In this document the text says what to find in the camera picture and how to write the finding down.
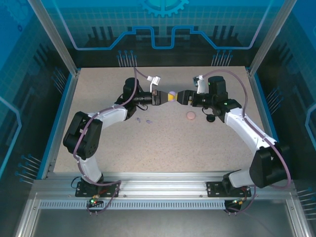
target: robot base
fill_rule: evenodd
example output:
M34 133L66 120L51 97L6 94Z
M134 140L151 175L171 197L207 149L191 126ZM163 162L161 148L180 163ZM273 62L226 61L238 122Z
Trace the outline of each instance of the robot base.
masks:
M230 191L228 194L223 186L222 182L206 182L207 196L209 198L247 198L251 197L251 190L248 187L246 192L242 190L243 187L236 188Z
M108 184L111 182L100 182L100 184ZM96 194L100 194L101 198L111 198L115 192L118 184L113 184L111 186L96 186L90 184L81 178L81 181L77 183L75 196L78 198L90 198Z

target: black cable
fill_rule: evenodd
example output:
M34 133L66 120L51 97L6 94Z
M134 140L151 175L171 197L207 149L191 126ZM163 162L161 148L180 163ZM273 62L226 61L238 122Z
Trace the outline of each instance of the black cable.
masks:
M145 105L146 106L146 108L145 109L143 109L142 107L140 107L139 105L136 105L139 109L141 109L142 111L146 111L147 109L148 109L148 105Z
M76 189L76 187L73 187L74 181L75 181L76 179L80 178L80 177L81 177L81 176L78 176L78 177L74 178L74 179L71 181L70 186L71 186L73 189Z
M212 107L214 107L214 97L215 96L218 96L217 94L214 94L214 95L212 95L212 98L211 98L211 105L212 105ZM205 115L214 115L214 114L207 114L206 112L204 112L204 109L205 108L202 108L202 112L205 114Z
M205 108L202 108L202 112L203 112L205 115L213 115L213 114L207 114L206 112L204 112L204 109L205 109Z

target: beige work surface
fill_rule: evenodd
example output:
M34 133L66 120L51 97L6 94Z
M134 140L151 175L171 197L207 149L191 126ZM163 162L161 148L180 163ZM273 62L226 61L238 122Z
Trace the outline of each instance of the beige work surface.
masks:
M139 68L145 75L160 76L156 89L165 92L196 90L192 78L216 69L230 70L242 79L249 96L246 113L263 129L244 67ZM229 98L243 105L245 96L239 82L228 73L215 75L224 77ZM83 68L64 133L76 112L96 112L113 105L129 77L134 77L132 68ZM138 78L142 88L149 91L150 83ZM195 112L194 120L186 118L189 111ZM129 120L104 129L96 157L100 169L108 172L236 170L249 167L253 159L246 144L219 118L209 123L201 108L177 102L149 106L147 111L137 109ZM54 172L78 172L74 158L62 144Z

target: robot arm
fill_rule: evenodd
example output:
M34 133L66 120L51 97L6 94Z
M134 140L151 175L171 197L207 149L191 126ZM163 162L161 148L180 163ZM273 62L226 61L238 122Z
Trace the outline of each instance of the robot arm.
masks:
M135 78L128 78L125 81L123 94L117 99L115 105L120 105L130 98L134 90L134 85ZM161 105L168 102L168 100L173 99L170 96L171 95L166 92L157 90L144 92L137 80L136 93L129 103L123 107L99 114L89 125L77 151L77 157L79 158L78 162L86 177L94 183L103 181L103 175L98 167L95 156L95 152L99 146L101 131L103 129L116 122L122 122L132 117L136 111L137 105ZM67 147L70 153L74 152L84 127L95 114L96 113L86 114L84 112L77 112L75 114L63 140L64 146Z
M284 155L288 147L280 146L275 139L263 132L247 115L245 119L264 136L261 138L245 121L242 116L241 105L228 98L226 83L223 77L210 77L208 79L209 93L197 93L192 90L178 92L177 101L183 105L193 107L211 108L214 119L218 117L231 127L246 143L254 159L251 167L224 175L223 186L227 193L242 186L256 185L263 188L286 178L286 172L277 155L267 143L270 141Z

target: blue side panel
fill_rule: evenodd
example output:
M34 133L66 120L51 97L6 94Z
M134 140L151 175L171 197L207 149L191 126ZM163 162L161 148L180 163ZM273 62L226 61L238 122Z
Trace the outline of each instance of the blue side panel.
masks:
M40 179L42 177L42 175L44 173L44 170L45 170L46 162L48 162L47 159L48 159L48 154L49 154L49 151L50 151L50 147L51 147L51 144L53 142L53 139L54 139L54 136L55 136L55 133L56 133L56 129L57 129L57 125L58 125L58 122L59 122L59 119L60 119L61 111L62 111L62 109L64 107L66 96L67 96L67 93L68 93L68 90L69 90L69 86L70 86L70 82L72 81L72 79L73 79L72 75L69 74L68 79L67 79L67 83L66 83L66 87L65 87L63 96L61 98L61 101L60 101L60 104L59 104L59 107L58 107L58 111L57 111L57 114L56 114L56 117L55 117L55 121L54 121L53 127L51 129L51 133L50 133L50 136L49 136L49 139L48 139L48 142L47 142L47 146L46 146L46 149L45 149L45 152L44 152L44 155L43 155L43 159L42 159L42 162L41 162L40 167L39 167L39 172L38 172L38 175L37 175L37 179Z
M15 236L69 71L27 0L0 0L0 236Z
M257 72L299 189L316 185L315 10L315 0L297 0Z

